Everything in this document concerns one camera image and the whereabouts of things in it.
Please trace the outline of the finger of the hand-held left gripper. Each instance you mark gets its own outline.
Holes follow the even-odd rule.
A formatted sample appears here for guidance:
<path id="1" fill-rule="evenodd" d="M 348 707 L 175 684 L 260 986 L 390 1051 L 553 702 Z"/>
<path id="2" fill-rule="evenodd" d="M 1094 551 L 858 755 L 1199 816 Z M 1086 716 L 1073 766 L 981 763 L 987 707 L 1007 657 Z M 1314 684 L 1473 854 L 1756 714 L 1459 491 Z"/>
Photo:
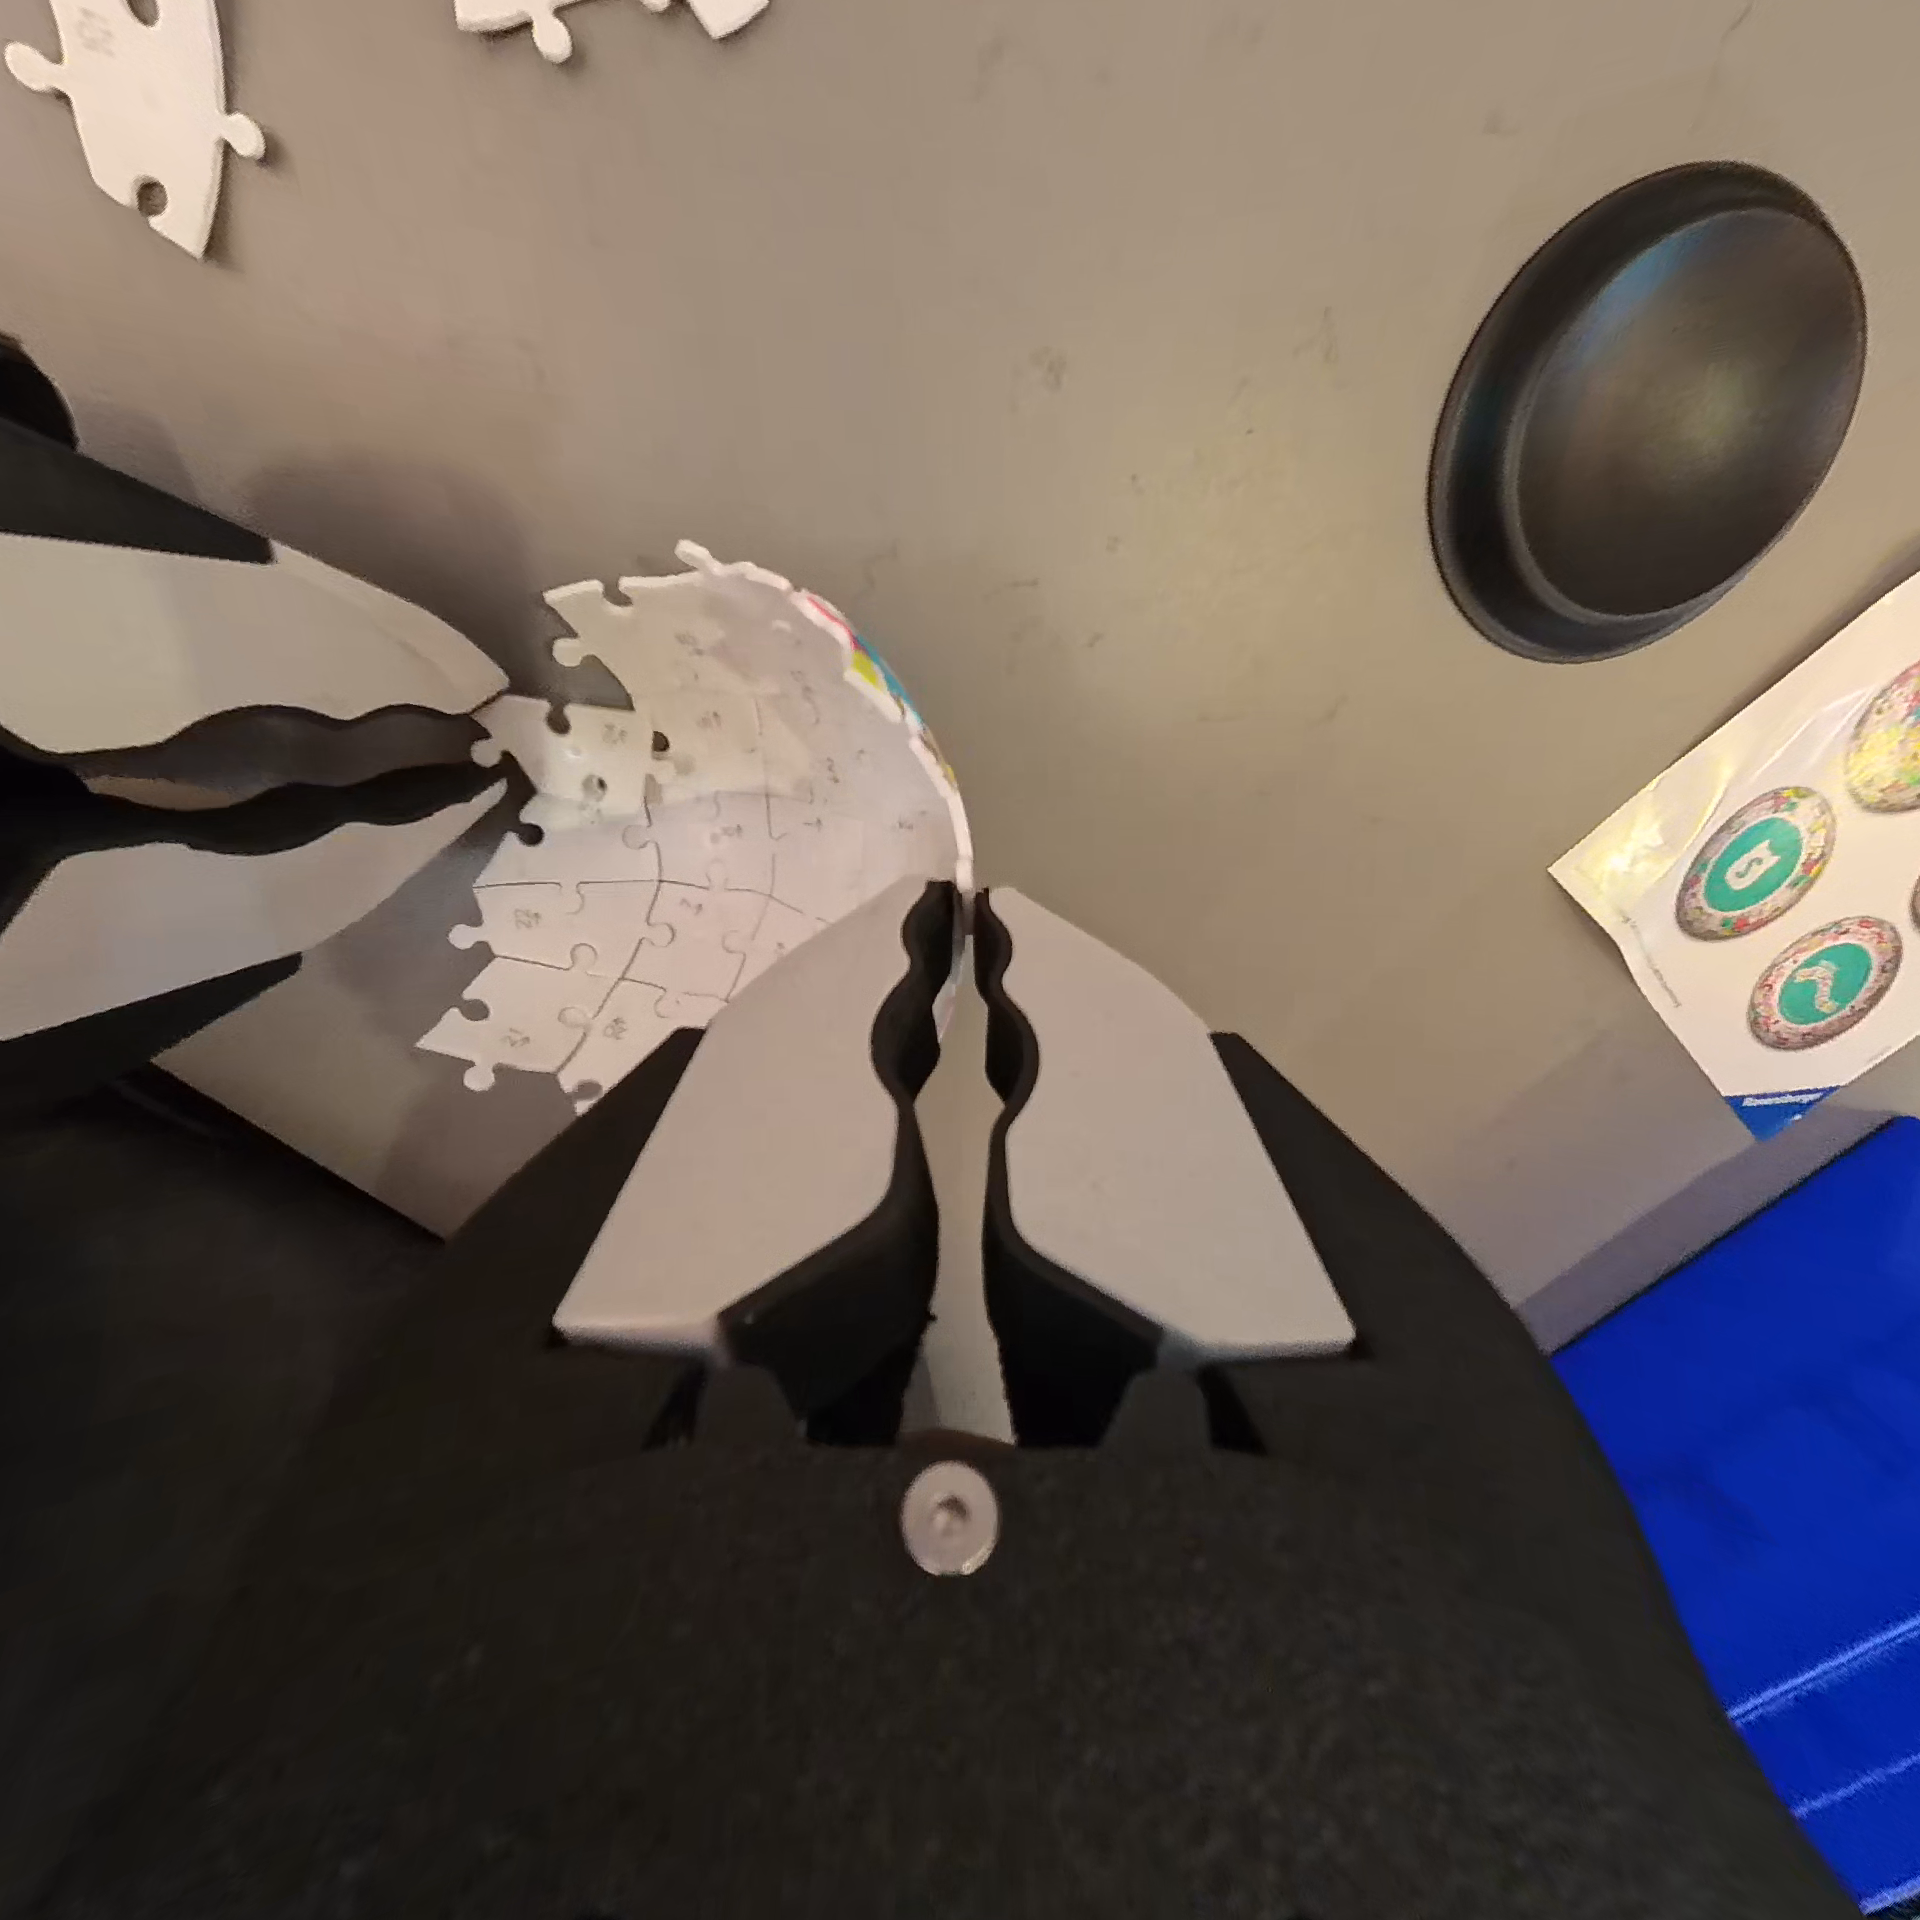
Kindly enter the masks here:
<path id="1" fill-rule="evenodd" d="M 298 961 L 381 907 L 498 777 L 294 786 L 238 808 L 85 801 L 5 827 L 2 1038 Z"/>
<path id="2" fill-rule="evenodd" d="M 213 561 L 5 536 L 2 729 L 85 777 L 379 777 L 461 762 L 509 679 L 292 546 Z"/>

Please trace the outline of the person's dark trousers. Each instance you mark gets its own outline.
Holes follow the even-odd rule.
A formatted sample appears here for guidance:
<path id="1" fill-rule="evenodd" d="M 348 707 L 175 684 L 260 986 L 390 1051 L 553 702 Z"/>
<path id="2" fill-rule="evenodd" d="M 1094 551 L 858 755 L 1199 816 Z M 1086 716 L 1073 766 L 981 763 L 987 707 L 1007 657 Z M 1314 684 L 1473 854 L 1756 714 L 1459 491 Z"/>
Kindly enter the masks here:
<path id="1" fill-rule="evenodd" d="M 439 1247 L 158 1070 L 5 1124 L 5 1916 L 115 1790 Z"/>

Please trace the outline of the black round puzzle stand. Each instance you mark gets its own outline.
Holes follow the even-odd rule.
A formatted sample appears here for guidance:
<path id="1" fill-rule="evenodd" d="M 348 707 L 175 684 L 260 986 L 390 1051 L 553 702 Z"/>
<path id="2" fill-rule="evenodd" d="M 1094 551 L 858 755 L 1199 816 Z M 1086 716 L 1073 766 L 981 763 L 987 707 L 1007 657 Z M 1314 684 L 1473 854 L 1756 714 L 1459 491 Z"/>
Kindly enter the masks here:
<path id="1" fill-rule="evenodd" d="M 1714 609 L 1829 479 L 1865 380 L 1829 215 L 1742 161 L 1620 185 L 1486 312 L 1436 419 L 1431 553 L 1503 649 L 1583 666 Z"/>

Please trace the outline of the single white puzzle piece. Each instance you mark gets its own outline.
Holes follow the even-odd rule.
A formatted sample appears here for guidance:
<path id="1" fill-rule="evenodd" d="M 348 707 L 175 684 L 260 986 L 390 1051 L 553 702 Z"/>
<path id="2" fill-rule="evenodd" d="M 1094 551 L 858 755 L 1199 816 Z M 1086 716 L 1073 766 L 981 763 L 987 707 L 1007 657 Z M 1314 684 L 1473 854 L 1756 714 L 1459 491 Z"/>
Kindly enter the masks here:
<path id="1" fill-rule="evenodd" d="M 532 786 L 518 818 L 541 833 L 628 826 L 653 801 L 682 788 L 677 763 L 655 751 L 655 729 L 630 710 L 566 704 L 556 728 L 549 702 L 502 694 L 475 714 L 481 766 L 514 762 Z"/>

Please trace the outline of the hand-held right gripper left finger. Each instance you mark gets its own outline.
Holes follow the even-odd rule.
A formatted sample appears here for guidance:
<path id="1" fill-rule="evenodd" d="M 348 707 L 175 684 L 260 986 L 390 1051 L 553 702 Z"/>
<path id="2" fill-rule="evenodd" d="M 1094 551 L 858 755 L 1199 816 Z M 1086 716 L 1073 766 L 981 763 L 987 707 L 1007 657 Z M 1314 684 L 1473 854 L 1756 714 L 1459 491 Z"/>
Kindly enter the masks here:
<path id="1" fill-rule="evenodd" d="M 561 1299 L 573 1347 L 758 1369 L 813 1438 L 898 1434 L 940 1272 L 916 1100 L 963 897 L 898 881 L 716 1016 Z"/>

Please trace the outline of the white paper sheet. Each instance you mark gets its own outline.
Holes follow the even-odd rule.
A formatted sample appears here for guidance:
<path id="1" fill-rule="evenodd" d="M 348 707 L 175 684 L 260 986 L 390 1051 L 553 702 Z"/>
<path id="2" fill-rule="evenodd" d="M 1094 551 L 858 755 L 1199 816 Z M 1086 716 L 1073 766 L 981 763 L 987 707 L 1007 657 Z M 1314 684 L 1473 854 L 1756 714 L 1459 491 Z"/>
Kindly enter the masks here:
<path id="1" fill-rule="evenodd" d="M 1756 1139 L 1918 1036 L 1918 582 L 1562 855 L 1553 879 Z"/>

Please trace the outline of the group of puzzle pieces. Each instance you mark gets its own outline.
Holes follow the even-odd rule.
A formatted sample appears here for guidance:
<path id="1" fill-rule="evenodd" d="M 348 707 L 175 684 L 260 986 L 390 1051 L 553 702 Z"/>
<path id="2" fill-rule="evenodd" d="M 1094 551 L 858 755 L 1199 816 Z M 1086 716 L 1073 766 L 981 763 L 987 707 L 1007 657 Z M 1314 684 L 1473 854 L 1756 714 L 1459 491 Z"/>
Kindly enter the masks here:
<path id="1" fill-rule="evenodd" d="M 44 51 L 5 10 L 5 73 L 59 102 L 86 176 L 191 258 L 245 265 L 259 219 L 353 247 L 386 218 L 529 236 L 540 188 L 606 183 L 650 143 L 639 30 L 589 6 L 44 6 Z"/>

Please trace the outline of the partly built puzzle ball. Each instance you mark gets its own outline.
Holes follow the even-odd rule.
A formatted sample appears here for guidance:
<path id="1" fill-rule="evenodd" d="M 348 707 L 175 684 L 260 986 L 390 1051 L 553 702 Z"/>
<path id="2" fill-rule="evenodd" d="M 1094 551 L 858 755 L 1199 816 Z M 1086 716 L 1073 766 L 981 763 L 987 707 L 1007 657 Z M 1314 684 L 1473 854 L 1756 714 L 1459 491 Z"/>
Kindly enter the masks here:
<path id="1" fill-rule="evenodd" d="M 543 593 L 556 664 L 611 674 L 627 702 L 591 707 L 651 723 L 682 786 L 623 826 L 541 833 L 518 808 L 447 930 L 482 968 L 415 1043 L 471 1094 L 529 1072 L 582 1113 L 895 881 L 971 884 L 953 768 L 853 623 L 767 568 L 677 559 Z"/>

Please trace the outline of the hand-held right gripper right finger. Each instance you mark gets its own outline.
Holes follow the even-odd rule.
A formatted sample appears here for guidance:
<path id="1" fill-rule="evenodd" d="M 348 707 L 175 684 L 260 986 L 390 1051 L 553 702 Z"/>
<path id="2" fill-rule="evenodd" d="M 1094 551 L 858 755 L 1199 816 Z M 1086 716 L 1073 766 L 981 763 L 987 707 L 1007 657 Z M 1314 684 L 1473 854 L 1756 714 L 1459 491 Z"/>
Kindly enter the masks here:
<path id="1" fill-rule="evenodd" d="M 1091 1449 L 1141 1377 L 1358 1338 L 1206 1022 L 1015 887 L 975 897 L 999 1098 L 983 1296 L 1021 1449 Z"/>

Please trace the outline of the blue bin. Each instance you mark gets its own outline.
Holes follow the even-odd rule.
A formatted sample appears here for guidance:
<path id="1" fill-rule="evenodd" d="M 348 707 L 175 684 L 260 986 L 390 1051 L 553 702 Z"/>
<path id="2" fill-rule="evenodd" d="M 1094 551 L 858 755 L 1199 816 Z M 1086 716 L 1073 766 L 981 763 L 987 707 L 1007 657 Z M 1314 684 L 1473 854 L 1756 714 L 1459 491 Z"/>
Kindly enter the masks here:
<path id="1" fill-rule="evenodd" d="M 1918 1123 L 1555 1356 L 1730 1723 L 1863 1914 L 1918 1898 Z"/>

